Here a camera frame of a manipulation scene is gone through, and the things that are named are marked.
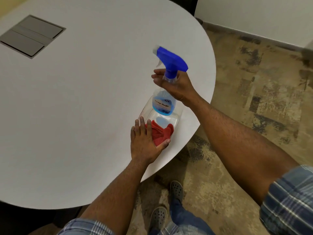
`bottle label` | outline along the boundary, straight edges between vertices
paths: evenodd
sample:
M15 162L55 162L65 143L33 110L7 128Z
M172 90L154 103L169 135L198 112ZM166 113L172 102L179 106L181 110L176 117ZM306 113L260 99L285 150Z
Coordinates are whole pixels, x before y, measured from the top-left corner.
M164 114L169 114L171 112L172 108L172 102L171 100L167 99L153 99L152 100L152 106Z

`forearm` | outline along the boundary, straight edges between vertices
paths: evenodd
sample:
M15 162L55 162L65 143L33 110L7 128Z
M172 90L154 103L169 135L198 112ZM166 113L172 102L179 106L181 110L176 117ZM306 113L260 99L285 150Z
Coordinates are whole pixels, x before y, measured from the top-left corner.
M195 97L190 108L234 180L260 205L269 185L298 163L252 129Z
M148 164L131 161L126 169L93 201L81 218L100 221L116 235L127 233L137 190Z

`pant leg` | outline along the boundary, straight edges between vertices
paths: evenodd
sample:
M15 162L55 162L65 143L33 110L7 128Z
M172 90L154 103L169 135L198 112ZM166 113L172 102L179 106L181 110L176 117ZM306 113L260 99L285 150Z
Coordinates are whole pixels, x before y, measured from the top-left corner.
M149 235L158 235L159 232L159 229L153 228L150 230Z
M170 214L172 221L176 225L192 225L198 229L201 229L208 235L215 235L212 229L207 223L199 217L193 215L193 213L184 209L178 199L173 199L170 204Z

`person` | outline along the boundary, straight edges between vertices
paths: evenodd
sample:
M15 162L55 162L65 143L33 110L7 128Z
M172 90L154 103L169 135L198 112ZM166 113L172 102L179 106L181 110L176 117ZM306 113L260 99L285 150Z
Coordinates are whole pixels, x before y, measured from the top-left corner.
M260 206L260 220L271 234L313 234L313 168L299 165L284 150L252 129L212 107L194 89L185 72L175 83L162 79L165 70L154 70L156 85L189 107L232 178ZM137 190L147 166L154 162L170 140L155 146L151 122L143 118L131 128L131 162L93 201L80 218L70 221L59 235L124 235L127 233ZM182 207L179 182L170 186L172 222L161 230L166 208L154 210L151 235L214 234L200 218Z

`spray trigger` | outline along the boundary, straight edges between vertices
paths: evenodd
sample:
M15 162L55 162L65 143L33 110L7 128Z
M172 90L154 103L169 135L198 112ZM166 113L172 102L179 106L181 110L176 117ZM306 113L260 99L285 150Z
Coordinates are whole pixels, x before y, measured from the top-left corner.
M156 68L157 68L158 66L160 66L161 64L162 64L162 61L160 60L159 63L158 63L158 65L156 66Z

